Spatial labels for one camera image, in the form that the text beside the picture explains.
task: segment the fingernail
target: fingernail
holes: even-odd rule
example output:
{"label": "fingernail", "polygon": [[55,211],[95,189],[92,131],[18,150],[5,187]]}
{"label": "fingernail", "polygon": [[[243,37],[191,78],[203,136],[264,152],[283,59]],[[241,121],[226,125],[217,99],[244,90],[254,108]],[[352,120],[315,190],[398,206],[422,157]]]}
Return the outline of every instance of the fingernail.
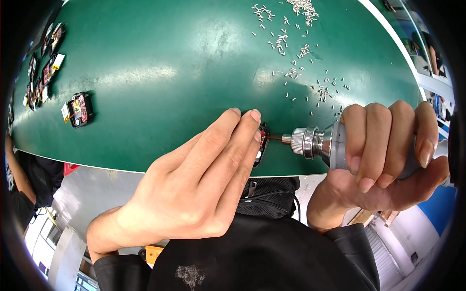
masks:
{"label": "fingernail", "polygon": [[257,121],[260,122],[260,112],[257,109],[251,110],[251,116]]}
{"label": "fingernail", "polygon": [[241,116],[241,110],[239,110],[238,108],[233,107],[233,108],[230,108],[230,109],[233,110],[234,112],[238,113],[239,116]]}
{"label": "fingernail", "polygon": [[254,135],[254,139],[257,140],[257,142],[260,142],[260,131],[256,131],[255,135]]}
{"label": "fingernail", "polygon": [[363,193],[367,193],[369,189],[374,185],[374,180],[370,178],[362,178],[359,181],[358,187]]}
{"label": "fingernail", "polygon": [[385,189],[387,188],[395,178],[393,178],[392,175],[388,174],[382,174],[380,177],[377,179],[377,185],[379,186],[380,189]]}
{"label": "fingernail", "polygon": [[434,146],[431,141],[425,140],[422,143],[421,150],[419,151],[419,163],[424,169],[427,168],[431,159]]}
{"label": "fingernail", "polygon": [[359,171],[359,164],[361,163],[361,157],[360,156],[354,156],[351,159],[351,164],[349,167],[349,171],[353,175],[357,175],[357,172]]}

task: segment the screwdriver grip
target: screwdriver grip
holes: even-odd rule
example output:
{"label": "screwdriver grip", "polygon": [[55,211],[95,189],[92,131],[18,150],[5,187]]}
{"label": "screwdriver grip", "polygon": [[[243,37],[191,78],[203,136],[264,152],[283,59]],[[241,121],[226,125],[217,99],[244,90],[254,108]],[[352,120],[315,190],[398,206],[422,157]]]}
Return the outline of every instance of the screwdriver grip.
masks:
{"label": "screwdriver grip", "polygon": [[[398,176],[397,179],[406,179],[417,170],[421,168],[415,155],[414,155],[414,146],[416,143],[416,136],[413,136],[410,151],[406,159],[406,164],[404,166],[403,172]],[[331,147],[330,147],[330,165],[329,167],[332,170],[335,169],[345,169],[349,170],[348,164],[346,163],[346,128],[340,122],[335,122],[333,126]],[[448,141],[442,140],[437,146],[432,158],[438,156],[448,156]]]}

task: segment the jacket sleeve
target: jacket sleeve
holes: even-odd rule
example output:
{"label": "jacket sleeve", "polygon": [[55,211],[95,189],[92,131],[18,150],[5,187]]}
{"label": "jacket sleeve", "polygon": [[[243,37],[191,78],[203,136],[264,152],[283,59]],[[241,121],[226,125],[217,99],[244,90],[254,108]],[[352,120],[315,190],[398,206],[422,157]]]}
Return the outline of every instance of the jacket sleeve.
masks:
{"label": "jacket sleeve", "polygon": [[324,236],[333,241],[352,262],[367,285],[380,290],[376,261],[362,223],[329,230]]}
{"label": "jacket sleeve", "polygon": [[107,256],[94,264],[102,291],[146,291],[152,269],[138,255]]}

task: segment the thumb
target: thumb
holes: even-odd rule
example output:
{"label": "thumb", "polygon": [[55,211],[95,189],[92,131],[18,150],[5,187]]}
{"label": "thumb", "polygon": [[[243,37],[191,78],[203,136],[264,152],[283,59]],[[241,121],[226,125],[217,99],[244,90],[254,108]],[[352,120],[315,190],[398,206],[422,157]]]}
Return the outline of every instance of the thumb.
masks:
{"label": "thumb", "polygon": [[426,169],[420,169],[404,180],[396,180],[388,189],[392,210],[405,210],[428,200],[435,189],[450,175],[448,157],[432,160]]}

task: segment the power cord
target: power cord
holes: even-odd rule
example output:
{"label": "power cord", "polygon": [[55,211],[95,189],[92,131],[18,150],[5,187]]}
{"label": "power cord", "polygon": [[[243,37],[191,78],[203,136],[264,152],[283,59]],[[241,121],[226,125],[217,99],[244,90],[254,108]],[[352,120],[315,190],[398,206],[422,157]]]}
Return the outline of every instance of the power cord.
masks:
{"label": "power cord", "polygon": [[265,194],[260,194],[260,195],[257,195],[257,196],[252,196],[252,197],[247,197],[247,198],[241,198],[240,201],[243,201],[243,202],[244,202],[244,201],[249,201],[249,200],[264,198],[264,197],[267,197],[267,196],[270,196],[270,195],[281,194],[281,193],[290,194],[290,195],[293,197],[293,201],[296,201],[296,205],[297,205],[297,208],[298,208],[298,221],[301,222],[301,207],[299,206],[298,198],[297,198],[296,195],[295,195],[293,192],[291,192],[291,191],[288,191],[288,190],[273,191],[273,192],[269,192],[269,193],[265,193]]}

